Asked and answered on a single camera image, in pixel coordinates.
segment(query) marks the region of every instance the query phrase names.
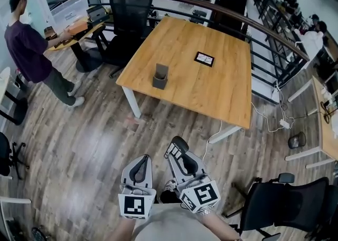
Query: white cable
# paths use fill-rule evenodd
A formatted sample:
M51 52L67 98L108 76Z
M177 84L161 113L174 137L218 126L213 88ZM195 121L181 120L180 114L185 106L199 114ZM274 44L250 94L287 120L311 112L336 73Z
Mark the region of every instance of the white cable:
M216 134L213 134L210 138L208 138L208 140L207 140L207 142L206 142L205 152L204 152L204 156L203 156L203 158L202 158L202 161L204 161L205 155L206 155L206 153L207 153L207 151L208 151L208 143L209 143L209 140L210 140L212 137L216 136L217 134L219 134L219 133L221 132L222 124L223 124L223 122L221 121L221 126L220 126L220 129L218 130L218 132L217 132Z
M262 117L264 117L264 118L266 119L266 123L267 123L267 125L268 125L268 131L269 131L269 132L271 132L271 133L272 133L272 132L276 132L276 131L278 131L278 130L284 128L284 127L282 126L282 127L277 128L276 130L270 131L270 129L269 129L269 120L268 120L268 117L264 116L262 113L259 113L259 112L257 111L255 105L254 105L252 102L251 102L251 104L253 105L253 108L255 109L255 111L256 111L260 116L262 116Z
M290 126L290 129L291 129L291 128L292 128L292 125L293 125L294 122L295 122L295 119L294 119L294 117L287 117L287 116L286 116L285 111L283 110L283 107L282 107L283 102L284 102L284 95L283 95L283 92L281 91L280 87L278 86L278 83L275 85L275 88L277 88L277 90L280 92L280 94L281 94L281 96L282 96L281 101L279 101L279 107L280 107L281 113L282 113L282 115L283 115L283 120L284 120L284 118L287 118L287 119L289 119L289 120L292 119L292 123L291 123L291 126Z

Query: power strip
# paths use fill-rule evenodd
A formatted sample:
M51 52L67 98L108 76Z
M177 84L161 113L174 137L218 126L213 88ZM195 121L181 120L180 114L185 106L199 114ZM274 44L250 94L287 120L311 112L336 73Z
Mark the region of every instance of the power strip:
M286 129L290 129L290 124L283 119L280 119L279 124Z

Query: pen holder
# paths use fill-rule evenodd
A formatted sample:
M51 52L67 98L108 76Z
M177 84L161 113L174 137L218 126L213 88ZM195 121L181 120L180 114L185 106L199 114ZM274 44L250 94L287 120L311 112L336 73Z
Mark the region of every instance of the pen holder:
M153 87L164 90L168 81L168 66L156 64L156 71L153 76Z

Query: wooden desk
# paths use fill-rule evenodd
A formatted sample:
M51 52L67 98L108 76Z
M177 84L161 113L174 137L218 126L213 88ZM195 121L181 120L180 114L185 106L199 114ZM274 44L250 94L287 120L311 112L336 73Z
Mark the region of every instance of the wooden desk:
M87 21L87 18L84 17L80 20ZM81 37L80 40L72 39L65 45L61 44L57 48L52 47L49 50L55 51L71 47L75 56L78 58L78 61L76 63L76 69L82 73L91 72L97 69L102 64L101 54L97 49L88 49L86 52L84 52L79 42L85 39L87 36L91 35L97 29L99 29L103 24L104 22L101 22L96 26L94 26L89 32L87 32L83 37Z
M215 58L212 68L194 61L198 51ZM152 86L157 63L169 66L164 90ZM210 143L250 126L249 44L202 25L164 17L116 83L137 118L141 112L133 90L231 124Z
M285 157L286 161L298 159L300 157L308 156L311 154L315 154L318 152L324 152L327 154L330 159L320 161L314 164L306 165L306 168L313 168L320 165L325 165L331 163L335 160L338 160L338 138L334 137L334 132L331 127L331 123L327 123L324 120L323 114L320 113L321 111L321 102L326 102L321 91L323 89L323 85L315 78L312 77L301 89L295 92L294 95L290 96L288 101L291 102L297 96L299 96L302 92L304 92L308 87L312 86L313 92L315 95L316 100L316 108L311 110L308 115L317 112L318 114L318 130L319 130L319 146L312 148L308 151L304 151L298 154L290 155Z

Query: gray shirt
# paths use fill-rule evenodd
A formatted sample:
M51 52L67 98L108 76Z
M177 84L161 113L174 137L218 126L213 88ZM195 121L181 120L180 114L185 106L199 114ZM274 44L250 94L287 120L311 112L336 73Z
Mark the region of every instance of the gray shirt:
M133 232L135 241L220 241L201 224L196 215L179 203L154 204L147 220L138 220Z

